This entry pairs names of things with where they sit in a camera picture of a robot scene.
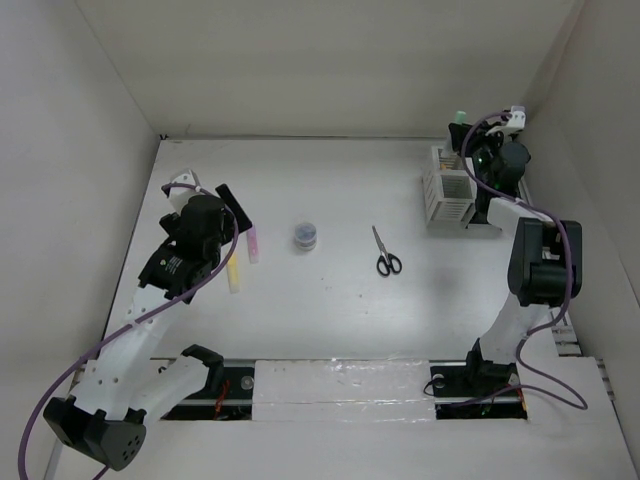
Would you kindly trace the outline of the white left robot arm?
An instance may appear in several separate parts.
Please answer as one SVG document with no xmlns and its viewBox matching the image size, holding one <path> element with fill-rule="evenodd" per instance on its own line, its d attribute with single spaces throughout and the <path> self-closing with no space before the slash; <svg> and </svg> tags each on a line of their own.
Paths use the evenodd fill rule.
<svg viewBox="0 0 640 480">
<path fill-rule="evenodd" d="M 150 255 L 121 327 L 84 360 L 82 379 L 67 397 L 51 398 L 43 417 L 62 444 L 113 471 L 138 455 L 148 428 L 188 396 L 225 391 L 224 358 L 193 344 L 158 376 L 142 380 L 147 364 L 177 318 L 230 261 L 252 222 L 230 188 L 213 192 L 174 181 L 162 188 L 173 203 L 160 227 L 166 238 Z"/>
</svg>

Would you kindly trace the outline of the purple pink highlighter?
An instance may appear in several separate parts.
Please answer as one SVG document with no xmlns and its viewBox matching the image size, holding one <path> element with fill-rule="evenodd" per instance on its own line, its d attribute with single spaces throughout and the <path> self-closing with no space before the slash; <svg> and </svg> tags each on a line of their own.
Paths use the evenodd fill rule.
<svg viewBox="0 0 640 480">
<path fill-rule="evenodd" d="M 257 230 L 255 226 L 252 226 L 247 232 L 247 247 L 249 262 L 251 264 L 257 264 L 260 260 L 259 243 Z"/>
</svg>

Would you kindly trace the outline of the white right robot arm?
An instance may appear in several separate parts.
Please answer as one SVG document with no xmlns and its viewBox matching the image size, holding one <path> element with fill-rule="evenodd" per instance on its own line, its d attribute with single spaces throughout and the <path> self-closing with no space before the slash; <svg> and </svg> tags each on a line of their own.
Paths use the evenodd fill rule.
<svg viewBox="0 0 640 480">
<path fill-rule="evenodd" d="M 477 188 L 477 213 L 512 238 L 509 295 L 490 329 L 476 340 L 460 377 L 473 393 L 505 384 L 516 373 L 517 349 L 553 308 L 563 309 L 581 290 L 583 229 L 527 204 L 519 183 L 531 159 L 502 124 L 451 123 L 455 153 L 462 154 Z"/>
</svg>

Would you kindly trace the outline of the green highlighter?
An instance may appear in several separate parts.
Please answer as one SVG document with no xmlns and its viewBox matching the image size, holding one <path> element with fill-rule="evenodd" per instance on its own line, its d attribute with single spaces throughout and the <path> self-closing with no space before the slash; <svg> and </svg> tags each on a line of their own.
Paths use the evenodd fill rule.
<svg viewBox="0 0 640 480">
<path fill-rule="evenodd" d="M 466 112 L 465 111 L 457 111 L 454 117 L 454 123 L 457 125 L 462 125 L 466 121 Z"/>
</svg>

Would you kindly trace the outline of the yellow highlighter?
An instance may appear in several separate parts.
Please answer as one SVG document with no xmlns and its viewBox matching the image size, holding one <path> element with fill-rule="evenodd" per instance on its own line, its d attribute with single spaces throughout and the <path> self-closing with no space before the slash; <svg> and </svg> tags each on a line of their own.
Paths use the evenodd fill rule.
<svg viewBox="0 0 640 480">
<path fill-rule="evenodd" d="M 232 254 L 229 258 L 226 264 L 226 273 L 230 293 L 238 293 L 240 291 L 240 280 L 236 254 Z"/>
</svg>

